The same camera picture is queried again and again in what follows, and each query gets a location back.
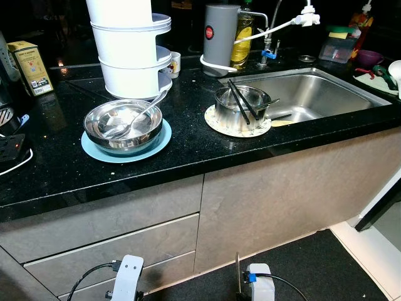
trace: black granite countertop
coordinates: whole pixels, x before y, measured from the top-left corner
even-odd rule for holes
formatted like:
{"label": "black granite countertop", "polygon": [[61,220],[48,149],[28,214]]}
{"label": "black granite countertop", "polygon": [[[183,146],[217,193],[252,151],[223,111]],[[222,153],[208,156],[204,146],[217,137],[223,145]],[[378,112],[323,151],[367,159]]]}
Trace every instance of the black granite countertop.
{"label": "black granite countertop", "polygon": [[[240,75],[258,71],[249,68]],[[267,71],[314,65],[287,60]],[[396,97],[353,80],[349,67],[320,63],[317,67],[378,95],[392,104],[348,114],[276,127],[252,139],[228,137],[212,130],[204,112],[221,87],[198,66],[182,70],[162,102],[164,118],[172,128],[169,144],[158,154],[130,164],[108,164],[92,159],[81,148],[84,116],[105,100],[93,100],[72,90],[65,79],[98,93],[104,89],[98,65],[52,70],[55,92],[33,100],[30,120],[21,129],[31,142],[34,157],[0,177],[0,222],[11,221],[143,187],[174,181],[247,162],[329,144],[397,127],[401,124]]]}

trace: dark floor mat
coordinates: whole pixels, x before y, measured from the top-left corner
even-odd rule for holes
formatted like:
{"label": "dark floor mat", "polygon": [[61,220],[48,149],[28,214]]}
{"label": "dark floor mat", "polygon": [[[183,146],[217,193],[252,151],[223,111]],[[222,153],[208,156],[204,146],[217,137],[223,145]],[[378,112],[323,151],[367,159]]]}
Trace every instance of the dark floor mat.
{"label": "dark floor mat", "polygon": [[[309,301],[387,300],[330,230],[245,259],[241,270],[250,263],[267,263],[272,274],[292,282]],[[276,280],[274,285],[275,301],[302,300],[289,286]],[[235,265],[229,265],[151,293],[145,301],[235,301],[236,291]]]}

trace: white stacked container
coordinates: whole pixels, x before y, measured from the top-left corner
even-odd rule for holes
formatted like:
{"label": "white stacked container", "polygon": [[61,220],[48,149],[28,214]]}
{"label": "white stacked container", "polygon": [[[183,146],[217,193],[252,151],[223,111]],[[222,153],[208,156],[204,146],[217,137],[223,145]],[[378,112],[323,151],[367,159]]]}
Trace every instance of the white stacked container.
{"label": "white stacked container", "polygon": [[152,99],[172,86],[160,69],[171,62],[156,36],[171,18],[152,14],[150,0],[86,0],[106,90],[118,98]]}

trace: light blue plate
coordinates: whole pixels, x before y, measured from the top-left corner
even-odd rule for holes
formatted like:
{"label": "light blue plate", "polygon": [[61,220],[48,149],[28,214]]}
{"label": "light blue plate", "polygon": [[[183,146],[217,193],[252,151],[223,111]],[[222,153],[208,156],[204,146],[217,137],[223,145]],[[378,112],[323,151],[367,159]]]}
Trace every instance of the light blue plate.
{"label": "light blue plate", "polygon": [[158,136],[158,142],[150,146],[150,149],[141,152],[140,154],[133,154],[132,156],[118,156],[109,154],[99,149],[94,142],[92,142],[86,132],[82,134],[81,145],[83,150],[92,158],[107,163],[129,163],[148,158],[160,152],[171,139],[171,127],[167,121],[163,119],[163,127]]}

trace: purple bowl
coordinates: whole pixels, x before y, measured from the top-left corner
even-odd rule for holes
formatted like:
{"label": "purple bowl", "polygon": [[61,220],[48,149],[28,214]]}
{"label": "purple bowl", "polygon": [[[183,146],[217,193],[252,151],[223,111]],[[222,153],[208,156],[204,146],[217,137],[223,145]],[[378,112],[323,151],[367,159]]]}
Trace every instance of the purple bowl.
{"label": "purple bowl", "polygon": [[364,69],[370,70],[373,66],[380,64],[384,60],[384,57],[377,52],[369,50],[358,51],[357,63],[364,67]]}

